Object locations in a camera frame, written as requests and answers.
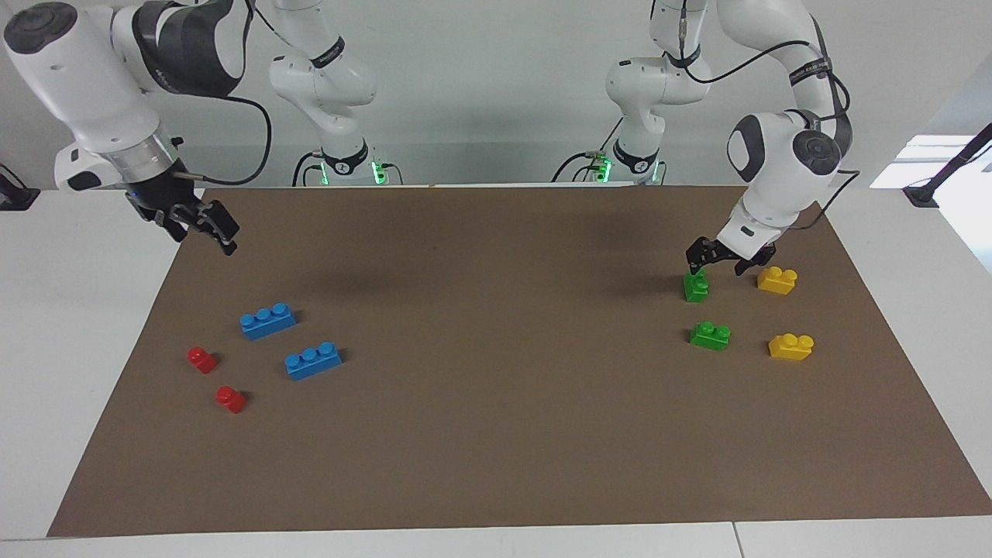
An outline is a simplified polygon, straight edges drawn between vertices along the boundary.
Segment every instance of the green block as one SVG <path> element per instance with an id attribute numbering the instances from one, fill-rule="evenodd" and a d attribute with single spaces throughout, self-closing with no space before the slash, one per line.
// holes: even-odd
<path id="1" fill-rule="evenodd" d="M 709 281 L 706 280 L 706 270 L 700 269 L 695 275 L 686 271 L 682 278 L 687 302 L 702 302 L 709 296 Z"/>
<path id="2" fill-rule="evenodd" d="M 688 341 L 697 347 L 724 350 L 730 343 L 730 328 L 726 326 L 716 328 L 710 322 L 700 322 L 695 325 L 692 337 Z"/>

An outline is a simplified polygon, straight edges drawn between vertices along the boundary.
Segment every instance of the white table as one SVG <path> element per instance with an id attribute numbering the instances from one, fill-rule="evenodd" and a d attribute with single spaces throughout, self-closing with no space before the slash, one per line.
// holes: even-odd
<path id="1" fill-rule="evenodd" d="M 901 192 L 852 190 L 829 218 L 988 490 L 992 276 Z M 992 516 L 39 540 L 177 246 L 119 192 L 44 193 L 0 238 L 0 556 L 992 556 Z"/>

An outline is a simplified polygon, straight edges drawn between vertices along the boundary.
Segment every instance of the table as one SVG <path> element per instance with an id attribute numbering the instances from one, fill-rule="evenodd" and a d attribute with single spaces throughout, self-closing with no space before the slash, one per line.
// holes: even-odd
<path id="1" fill-rule="evenodd" d="M 176 247 L 120 193 L 45 193 L 0 215 L 0 537 L 44 536 Z M 855 190 L 829 216 L 979 479 L 992 482 L 992 277 L 938 212 Z M 992 517 L 11 541 L 0 554 L 987 556 Z"/>

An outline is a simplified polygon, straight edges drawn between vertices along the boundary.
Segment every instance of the white robot link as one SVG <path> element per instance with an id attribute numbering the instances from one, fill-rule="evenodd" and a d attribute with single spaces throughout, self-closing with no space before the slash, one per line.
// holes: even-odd
<path id="1" fill-rule="evenodd" d="M 368 149 L 346 107 L 372 100 L 370 73 L 344 56 L 343 40 L 327 39 L 319 3 L 301 7 L 298 0 L 277 0 L 277 10 L 287 42 L 311 56 L 309 63 L 286 67 L 286 73 L 319 70 L 307 72 L 306 82 L 273 70 L 276 89 L 313 120 L 329 158 L 357 167 L 361 152 Z M 220 202 L 206 204 L 197 198 L 193 183 L 240 186 L 254 180 L 271 147 L 268 115 L 269 137 L 259 168 L 246 179 L 223 181 L 186 170 L 177 149 L 181 141 L 169 138 L 144 93 L 224 98 L 261 109 L 254 101 L 229 96 L 244 75 L 254 15 L 254 0 L 207 0 L 193 6 L 151 0 L 84 10 L 45 2 L 16 14 L 4 29 L 7 53 L 35 96 L 75 139 L 56 155 L 56 184 L 77 191 L 123 184 L 141 217 L 176 241 L 186 237 L 189 227 L 215 238 L 225 254 L 233 253 L 237 222 Z M 294 36 L 302 38 L 297 42 Z M 336 78 L 342 85 L 326 83 Z M 342 112 L 335 120 L 330 113 L 338 108 Z"/>
<path id="2" fill-rule="evenodd" d="M 828 190 L 851 145 L 850 97 L 833 73 L 819 24 L 800 0 L 716 4 L 724 33 L 761 51 L 758 57 L 778 60 L 796 99 L 796 108 L 749 114 L 734 128 L 727 156 L 748 189 L 716 239 L 700 237 L 685 253 L 692 273 L 736 259 L 740 275 L 767 264 L 775 240 Z M 651 36 L 663 54 L 621 61 L 607 76 L 607 93 L 623 113 L 613 157 L 637 182 L 648 182 L 657 165 L 663 107 L 698 102 L 711 83 L 729 75 L 713 78 L 702 57 L 699 34 L 708 7 L 709 0 L 655 0 Z"/>

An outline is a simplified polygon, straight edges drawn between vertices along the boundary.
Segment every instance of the black stand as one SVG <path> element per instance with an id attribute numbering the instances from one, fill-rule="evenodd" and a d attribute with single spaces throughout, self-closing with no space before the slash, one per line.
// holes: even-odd
<path id="1" fill-rule="evenodd" d="M 940 188 L 940 185 L 950 178 L 950 175 L 970 163 L 978 150 L 985 147 L 990 141 L 992 141 L 992 124 L 985 126 L 982 131 L 978 132 L 978 135 L 969 141 L 960 153 L 948 161 L 928 183 L 918 187 L 907 186 L 903 188 L 903 193 L 910 199 L 910 203 L 918 208 L 939 208 L 933 200 L 933 193 L 936 192 L 936 189 Z"/>
<path id="2" fill-rule="evenodd" d="M 41 192 L 37 188 L 18 188 L 7 177 L 0 175 L 0 211 L 26 210 Z"/>

